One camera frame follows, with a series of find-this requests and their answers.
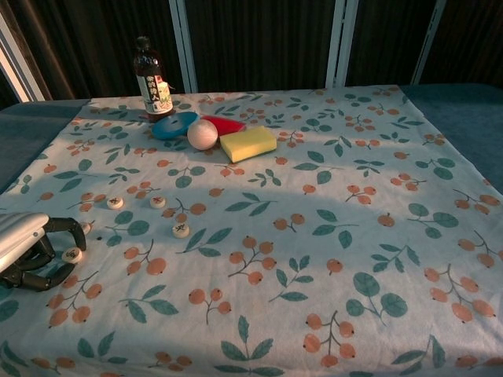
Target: blue disc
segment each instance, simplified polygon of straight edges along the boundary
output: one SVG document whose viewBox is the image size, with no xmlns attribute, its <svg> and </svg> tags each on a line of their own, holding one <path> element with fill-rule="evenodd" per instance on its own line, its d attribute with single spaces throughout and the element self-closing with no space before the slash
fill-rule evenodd
<svg viewBox="0 0 503 377">
<path fill-rule="evenodd" d="M 155 122 L 152 135 L 160 140 L 185 135 L 189 126 L 198 119 L 199 116 L 195 112 L 175 112 Z"/>
</svg>

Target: brown glass bottle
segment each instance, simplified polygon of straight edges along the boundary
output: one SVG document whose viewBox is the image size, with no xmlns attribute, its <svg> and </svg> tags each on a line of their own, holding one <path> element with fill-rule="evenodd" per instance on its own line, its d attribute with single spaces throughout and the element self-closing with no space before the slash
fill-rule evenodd
<svg viewBox="0 0 503 377">
<path fill-rule="evenodd" d="M 156 122 L 165 116 L 174 114 L 170 88 L 163 80 L 162 64 L 157 51 L 150 48 L 147 37 L 136 39 L 137 52 L 134 55 L 133 66 L 145 110 L 150 122 Z"/>
</svg>

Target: floral tablecloth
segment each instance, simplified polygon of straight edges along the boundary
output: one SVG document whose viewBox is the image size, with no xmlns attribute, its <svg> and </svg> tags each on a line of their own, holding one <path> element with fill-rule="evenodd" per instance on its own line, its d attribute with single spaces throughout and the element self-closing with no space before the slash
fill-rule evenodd
<svg viewBox="0 0 503 377">
<path fill-rule="evenodd" d="M 0 196 L 93 226 L 61 286 L 0 287 L 0 375 L 503 374 L 501 194 L 398 87 L 174 104 L 277 150 L 231 164 L 152 138 L 139 97 L 84 106 Z"/>
</svg>

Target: curtain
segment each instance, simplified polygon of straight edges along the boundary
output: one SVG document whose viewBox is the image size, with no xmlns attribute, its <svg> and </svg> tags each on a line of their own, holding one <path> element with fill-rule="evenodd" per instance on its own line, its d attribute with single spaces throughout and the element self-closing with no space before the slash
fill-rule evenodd
<svg viewBox="0 0 503 377">
<path fill-rule="evenodd" d="M 421 83 L 480 82 L 503 87 L 503 2 L 448 1 Z"/>
<path fill-rule="evenodd" d="M 435 0 L 360 0 L 346 85 L 410 84 Z"/>
<path fill-rule="evenodd" d="M 325 86 L 335 0 L 188 0 L 200 92 Z"/>
<path fill-rule="evenodd" d="M 134 41 L 151 38 L 183 92 L 167 0 L 6 0 L 0 12 L 46 99 L 140 95 Z"/>
<path fill-rule="evenodd" d="M 10 87 L 9 82 L 0 71 L 0 110 L 3 108 L 8 108 L 9 106 L 16 104 L 18 102 L 16 94 Z"/>
</svg>

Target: yellow sponge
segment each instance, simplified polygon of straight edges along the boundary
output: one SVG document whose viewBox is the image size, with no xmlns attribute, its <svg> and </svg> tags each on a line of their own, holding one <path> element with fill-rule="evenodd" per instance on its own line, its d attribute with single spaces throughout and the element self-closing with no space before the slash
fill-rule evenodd
<svg viewBox="0 0 503 377">
<path fill-rule="evenodd" d="M 220 145 L 233 163 L 276 149 L 276 138 L 264 126 L 220 137 Z"/>
</svg>

